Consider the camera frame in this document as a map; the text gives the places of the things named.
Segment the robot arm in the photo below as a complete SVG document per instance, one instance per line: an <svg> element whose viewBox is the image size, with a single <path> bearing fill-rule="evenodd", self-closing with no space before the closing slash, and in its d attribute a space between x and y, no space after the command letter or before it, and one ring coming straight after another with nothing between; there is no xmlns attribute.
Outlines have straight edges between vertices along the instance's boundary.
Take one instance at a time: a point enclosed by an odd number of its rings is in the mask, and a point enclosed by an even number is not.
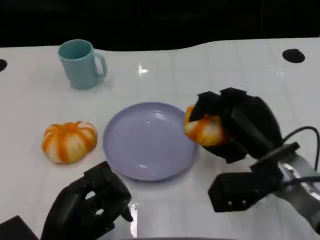
<svg viewBox="0 0 320 240"><path fill-rule="evenodd" d="M299 144L284 144L279 125L266 103L245 91L227 88L221 95L199 95L189 121L204 114L221 118L229 142L205 147L227 163L249 154L251 172L222 173L208 190L216 212L244 211L270 193L288 201L320 234L320 174L296 154Z"/></svg>

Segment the white tile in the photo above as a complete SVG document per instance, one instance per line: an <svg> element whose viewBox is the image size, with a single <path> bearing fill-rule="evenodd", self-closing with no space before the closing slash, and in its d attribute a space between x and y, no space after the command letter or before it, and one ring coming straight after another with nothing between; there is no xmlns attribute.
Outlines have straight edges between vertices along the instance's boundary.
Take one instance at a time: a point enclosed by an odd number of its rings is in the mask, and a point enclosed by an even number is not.
<svg viewBox="0 0 320 240"><path fill-rule="evenodd" d="M252 93L282 93L283 78L275 70L248 70L245 72L247 84Z"/></svg>
<svg viewBox="0 0 320 240"><path fill-rule="evenodd" d="M175 71L198 71L208 67L206 50L204 48L185 48L171 51Z"/></svg>
<svg viewBox="0 0 320 240"><path fill-rule="evenodd" d="M315 109L319 102L318 94L293 94L290 96L294 110L302 125L320 128L320 113Z"/></svg>
<svg viewBox="0 0 320 240"><path fill-rule="evenodd" d="M174 81L179 96L193 96L210 90L207 71L177 71L174 73Z"/></svg>
<svg viewBox="0 0 320 240"><path fill-rule="evenodd" d="M171 58L166 51L143 52L111 52L103 53L108 72L137 72L139 67L152 72L167 72L171 70Z"/></svg>
<svg viewBox="0 0 320 240"><path fill-rule="evenodd" d="M270 48L265 40L235 41L241 65L245 69L268 69L273 66Z"/></svg>
<svg viewBox="0 0 320 240"><path fill-rule="evenodd" d="M141 205L137 213L138 237L184 237L184 212L184 205L179 203L151 201Z"/></svg>
<svg viewBox="0 0 320 240"><path fill-rule="evenodd" d="M114 80L110 82L105 94L115 97L138 97L140 95L137 82L139 77L137 72L117 72L114 74Z"/></svg>
<svg viewBox="0 0 320 240"><path fill-rule="evenodd" d="M185 211L188 237L245 239L235 218L239 213L215 212L210 203L189 204Z"/></svg>
<svg viewBox="0 0 320 240"><path fill-rule="evenodd" d="M238 217L243 239L283 239L278 217L278 199L273 195L263 198Z"/></svg>
<svg viewBox="0 0 320 240"><path fill-rule="evenodd" d="M173 96L174 83L172 72L145 73L136 78L141 96Z"/></svg>
<svg viewBox="0 0 320 240"><path fill-rule="evenodd" d="M290 93L318 93L318 67L299 65L282 68L283 79Z"/></svg>
<svg viewBox="0 0 320 240"><path fill-rule="evenodd" d="M245 75L242 71L211 71L210 72L211 90L219 93L226 88L235 88L249 91L250 88L246 82Z"/></svg>
<svg viewBox="0 0 320 240"><path fill-rule="evenodd" d="M207 47L209 67L214 70L238 69L239 59L234 41L216 41Z"/></svg>
<svg viewBox="0 0 320 240"><path fill-rule="evenodd" d="M190 96L181 96L175 100L175 105L182 111L186 111L190 105L195 105L198 101L196 94Z"/></svg>

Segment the small pumpkin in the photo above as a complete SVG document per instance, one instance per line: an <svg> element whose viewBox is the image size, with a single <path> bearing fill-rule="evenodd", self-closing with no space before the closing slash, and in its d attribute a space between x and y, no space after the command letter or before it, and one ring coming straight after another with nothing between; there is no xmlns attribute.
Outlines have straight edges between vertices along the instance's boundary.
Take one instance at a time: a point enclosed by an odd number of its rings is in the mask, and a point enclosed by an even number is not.
<svg viewBox="0 0 320 240"><path fill-rule="evenodd" d="M189 117L194 109L189 106L184 117L184 133L192 141L203 147L211 147L224 144L228 141L219 116L205 115L197 121L189 122Z"/></svg>
<svg viewBox="0 0 320 240"><path fill-rule="evenodd" d="M42 150L55 163L79 161L97 145L97 131L89 122L52 124L44 132Z"/></svg>

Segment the white table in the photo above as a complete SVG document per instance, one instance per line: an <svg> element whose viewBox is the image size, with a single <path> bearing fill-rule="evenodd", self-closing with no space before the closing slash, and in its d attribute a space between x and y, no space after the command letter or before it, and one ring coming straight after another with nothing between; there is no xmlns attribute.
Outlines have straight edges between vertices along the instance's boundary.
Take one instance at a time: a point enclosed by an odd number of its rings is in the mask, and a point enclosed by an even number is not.
<svg viewBox="0 0 320 240"><path fill-rule="evenodd" d="M282 57L298 48L300 64ZM126 106L161 101L185 108L197 94L226 87L262 97L283 134L296 127L320 127L320 39L210 42L171 51L99 51L107 61L105 82L89 90L70 87L57 46L0 49L8 62L0 72L0 222L15 215L38 235L57 194L83 172L105 160L102 134ZM98 130L98 144L82 161L51 163L41 150L44 130L53 123L87 121ZM297 135L300 153L313 164L315 136ZM252 159L227 165L201 149L192 169L170 181L135 182L122 177L137 207L138 237L216 237L243 240L319 239L285 201L269 196L245 212L215 213L207 190L221 172L243 171ZM122 219L103 239L132 238Z"/></svg>

